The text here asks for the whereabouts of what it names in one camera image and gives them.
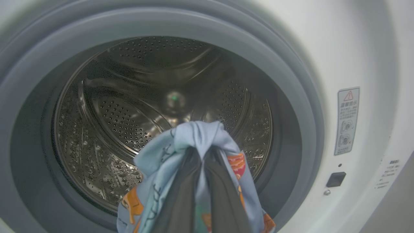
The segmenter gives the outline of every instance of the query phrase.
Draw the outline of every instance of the light blue fabric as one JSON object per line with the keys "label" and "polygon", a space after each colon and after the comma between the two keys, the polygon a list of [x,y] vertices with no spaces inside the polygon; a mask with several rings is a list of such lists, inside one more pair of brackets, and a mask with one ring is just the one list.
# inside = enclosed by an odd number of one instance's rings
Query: light blue fabric
{"label": "light blue fabric", "polygon": [[[248,166],[244,174],[237,179],[228,156],[240,154],[240,149],[220,122],[205,123],[192,121],[179,125],[177,128],[163,132],[151,140],[144,149],[134,158],[135,165],[143,174],[143,181],[136,189],[136,195],[144,206],[141,215],[134,216],[135,222],[139,220],[139,233],[149,233],[161,211],[169,188],[174,180],[176,171],[181,164],[188,147],[195,147],[203,158],[211,146],[221,148],[221,155],[229,170],[234,186],[243,190],[244,206],[254,233],[264,229],[263,210],[260,206],[253,179]],[[201,219],[201,215],[210,213],[210,195],[204,169],[202,169],[196,190],[196,231],[207,233],[208,229]],[[135,226],[131,226],[129,212],[123,206],[118,207],[117,228],[119,233],[132,233]]]}

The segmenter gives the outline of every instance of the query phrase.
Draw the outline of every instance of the clothing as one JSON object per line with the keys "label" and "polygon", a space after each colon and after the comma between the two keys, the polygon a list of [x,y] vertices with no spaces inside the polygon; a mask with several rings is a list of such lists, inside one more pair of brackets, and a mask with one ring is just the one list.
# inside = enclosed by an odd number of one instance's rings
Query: clothing
{"label": "clothing", "polygon": [[[245,154],[220,122],[192,121],[163,132],[134,158],[142,183],[119,203],[119,233],[149,233],[188,147],[197,149],[201,161],[211,146],[220,148],[229,175],[247,213],[253,233],[275,231],[273,220],[262,210]],[[195,192],[197,233],[211,232],[210,194],[204,170]]]}

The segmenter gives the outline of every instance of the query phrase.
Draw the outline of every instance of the stainless steel drum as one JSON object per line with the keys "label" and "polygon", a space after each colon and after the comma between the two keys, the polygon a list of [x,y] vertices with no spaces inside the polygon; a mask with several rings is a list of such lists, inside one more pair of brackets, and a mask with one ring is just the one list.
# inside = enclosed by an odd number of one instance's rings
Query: stainless steel drum
{"label": "stainless steel drum", "polygon": [[122,195],[145,179],[134,156],[161,132],[194,120],[221,121],[260,175],[273,135],[270,108],[239,83],[223,52],[182,38],[136,38],[72,76],[56,108],[55,145],[72,184],[116,212]]}

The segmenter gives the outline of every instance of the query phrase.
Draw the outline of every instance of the orange cartoon print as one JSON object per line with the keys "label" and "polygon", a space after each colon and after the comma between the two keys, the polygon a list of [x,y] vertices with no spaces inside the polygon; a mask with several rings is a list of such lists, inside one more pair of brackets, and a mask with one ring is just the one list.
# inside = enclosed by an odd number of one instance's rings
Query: orange cartoon print
{"label": "orange cartoon print", "polygon": [[137,197],[137,187],[134,187],[124,196],[124,198],[121,201],[121,204],[130,213],[130,223],[135,225],[134,215],[140,215],[144,210],[144,206],[141,204],[140,199]]}
{"label": "orange cartoon print", "polygon": [[133,233],[138,233],[138,228],[140,228],[140,224],[141,224],[141,219],[138,221],[138,224],[135,226]]}
{"label": "orange cartoon print", "polygon": [[276,224],[268,214],[265,214],[263,216],[263,221],[265,222],[265,229],[261,233],[268,233],[270,230],[272,230],[272,228],[276,227]]}
{"label": "orange cartoon print", "polygon": [[211,214],[201,214],[201,219],[207,227],[207,232],[211,233]]}
{"label": "orange cartoon print", "polygon": [[228,156],[227,160],[229,161],[237,180],[240,180],[241,176],[244,174],[244,170],[246,169],[246,162],[244,160],[243,153],[239,153],[235,156]]}
{"label": "orange cartoon print", "polygon": [[241,201],[241,204],[243,205],[243,208],[246,210],[246,208],[244,207],[244,198],[243,198],[243,194],[241,193],[241,187],[240,187],[240,185],[238,186],[238,192],[240,193],[240,201]]}

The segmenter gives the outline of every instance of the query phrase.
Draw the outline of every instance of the washing machine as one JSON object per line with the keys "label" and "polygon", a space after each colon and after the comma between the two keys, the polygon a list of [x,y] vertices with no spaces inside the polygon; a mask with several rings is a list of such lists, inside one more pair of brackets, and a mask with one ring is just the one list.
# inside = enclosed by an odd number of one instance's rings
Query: washing machine
{"label": "washing machine", "polygon": [[193,120],[245,151],[278,232],[359,232],[414,150],[412,7],[2,1],[2,232],[116,232],[134,156]]}

